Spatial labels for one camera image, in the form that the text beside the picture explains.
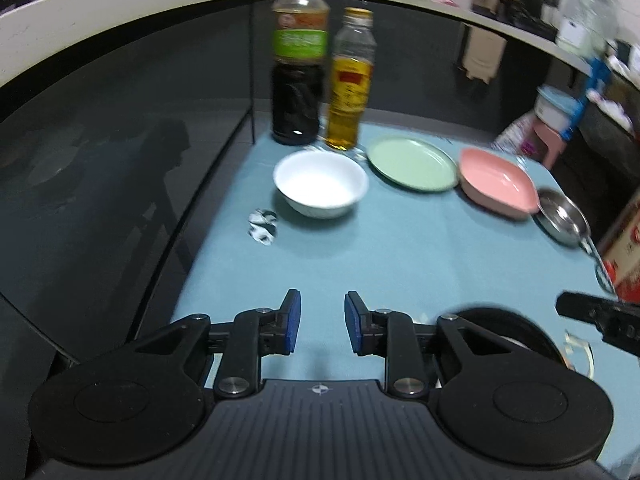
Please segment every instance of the green plate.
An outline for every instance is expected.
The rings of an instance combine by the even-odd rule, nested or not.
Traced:
[[[367,150],[371,165],[389,180],[419,191],[444,191],[458,183],[458,167],[445,152],[423,140],[383,137]]]

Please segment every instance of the pink stool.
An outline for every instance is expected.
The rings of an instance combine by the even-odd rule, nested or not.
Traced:
[[[551,170],[558,156],[564,152],[566,142],[562,140],[558,132],[551,129],[537,117],[533,121],[533,131],[536,136],[546,144],[546,155],[542,161],[542,165],[548,170]]]

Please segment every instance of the table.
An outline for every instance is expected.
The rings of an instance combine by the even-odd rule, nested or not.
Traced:
[[[407,134],[432,142],[458,160],[465,144],[441,137],[363,124],[364,149],[382,135]],[[262,360],[264,378],[344,380],[383,377],[383,360],[351,352],[344,324],[344,295],[356,290],[370,310],[392,308],[416,322],[471,303],[517,310],[540,325],[559,348],[565,331],[593,349],[594,380],[615,410],[612,433],[600,461],[620,478],[640,456],[638,360],[601,342],[594,327],[563,319],[554,304],[563,290],[604,296],[593,260],[580,249],[557,245],[529,219],[499,218],[464,200],[458,190],[414,193],[380,179],[363,163],[369,192],[356,210],[333,221],[307,219],[275,190],[274,165],[300,150],[263,135],[236,175],[210,227],[174,312],[195,312],[212,322],[230,321],[250,308],[277,308],[289,288],[300,290],[302,318],[294,354]],[[522,161],[536,186],[557,188],[536,162]],[[247,233],[256,208],[279,217],[274,243]],[[586,356],[569,356],[586,371]]]

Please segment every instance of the kitchen counter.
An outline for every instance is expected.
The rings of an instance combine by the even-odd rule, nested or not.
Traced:
[[[0,16],[0,86],[82,40],[145,16],[214,0],[36,0]],[[469,10],[431,0],[374,0],[423,9],[515,38],[590,74],[581,58],[555,43]]]

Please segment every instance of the white bowl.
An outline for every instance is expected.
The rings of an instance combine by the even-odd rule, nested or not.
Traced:
[[[345,155],[295,152],[273,170],[273,181],[289,205],[310,218],[337,218],[367,193],[365,171]]]

